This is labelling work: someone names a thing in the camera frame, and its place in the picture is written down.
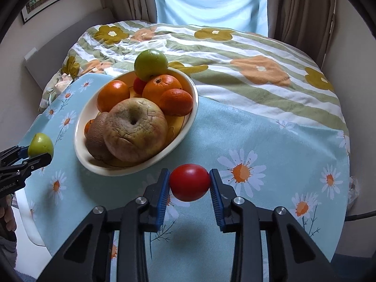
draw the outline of gray headboard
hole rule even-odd
[[[25,56],[25,66],[42,89],[61,68],[69,49],[90,27],[116,22],[110,9],[97,10],[71,25],[38,50]]]

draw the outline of human hand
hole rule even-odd
[[[0,207],[0,218],[4,217],[7,230],[14,232],[17,229],[17,224],[11,207],[12,198],[10,195],[6,197],[6,202],[9,207],[6,210],[4,210],[3,207]]]

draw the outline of metal bolt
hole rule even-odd
[[[143,196],[136,198],[136,203],[137,204],[144,204],[144,203],[146,203],[146,201],[147,201],[147,199],[145,197],[143,197]]]
[[[94,213],[94,214],[102,214],[104,210],[105,210],[105,209],[103,209],[103,207],[101,207],[101,206],[97,206],[97,207],[95,207],[95,208],[93,209],[93,213]]]
[[[236,203],[236,204],[243,204],[243,203],[245,203],[245,200],[244,200],[243,197],[235,197],[234,198],[234,203]]]
[[[279,214],[279,215],[285,215],[287,213],[287,210],[286,208],[284,207],[277,207],[276,208],[276,212]]]

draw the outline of light blue sheer curtain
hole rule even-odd
[[[232,28],[268,36],[267,0],[156,0],[158,22]]]

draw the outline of brown kiwi fruit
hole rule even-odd
[[[107,149],[105,140],[103,139],[103,125],[107,116],[108,112],[98,114],[94,122],[90,125],[86,137],[88,152],[99,161],[108,161],[114,157]]]

